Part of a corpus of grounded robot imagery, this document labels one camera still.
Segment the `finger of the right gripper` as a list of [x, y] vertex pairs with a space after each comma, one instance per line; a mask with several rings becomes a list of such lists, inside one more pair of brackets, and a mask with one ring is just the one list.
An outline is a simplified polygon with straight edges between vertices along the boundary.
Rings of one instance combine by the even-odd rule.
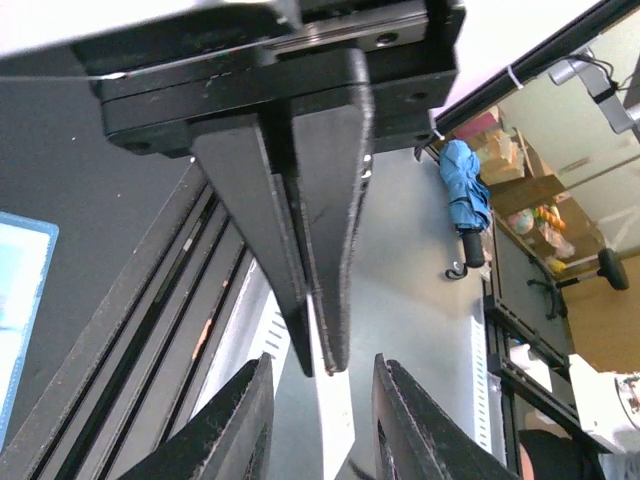
[[313, 375], [306, 283], [282, 176], [256, 114], [200, 124], [193, 154], [268, 280], [302, 372]]

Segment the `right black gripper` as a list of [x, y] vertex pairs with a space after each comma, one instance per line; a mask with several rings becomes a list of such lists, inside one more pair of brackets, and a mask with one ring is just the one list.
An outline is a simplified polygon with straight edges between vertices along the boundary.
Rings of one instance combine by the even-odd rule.
[[350, 271], [374, 112], [376, 152], [428, 139], [430, 113], [458, 74], [465, 16], [460, 1], [217, 2], [71, 49], [105, 137], [136, 155], [185, 156], [208, 120], [305, 95], [292, 103], [292, 132], [306, 277], [334, 374], [349, 363]]

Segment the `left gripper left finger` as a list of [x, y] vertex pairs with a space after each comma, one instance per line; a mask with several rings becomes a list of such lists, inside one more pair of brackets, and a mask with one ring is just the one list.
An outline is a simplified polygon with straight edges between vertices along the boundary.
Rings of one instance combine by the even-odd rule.
[[124, 479], [265, 479], [274, 421], [272, 357], [247, 361], [175, 436]]

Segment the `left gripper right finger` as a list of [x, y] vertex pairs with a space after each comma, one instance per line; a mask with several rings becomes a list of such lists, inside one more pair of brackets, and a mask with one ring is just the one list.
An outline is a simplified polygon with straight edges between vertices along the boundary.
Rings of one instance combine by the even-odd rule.
[[515, 479], [471, 439], [393, 359], [374, 359], [373, 430], [377, 479]]

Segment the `white card red pattern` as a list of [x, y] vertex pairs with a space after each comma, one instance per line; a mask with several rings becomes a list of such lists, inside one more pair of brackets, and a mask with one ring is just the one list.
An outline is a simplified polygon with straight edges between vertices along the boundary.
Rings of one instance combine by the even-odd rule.
[[355, 442], [355, 426], [349, 370], [329, 374], [325, 370], [312, 297], [307, 295], [310, 345], [322, 445], [322, 476], [334, 480]]

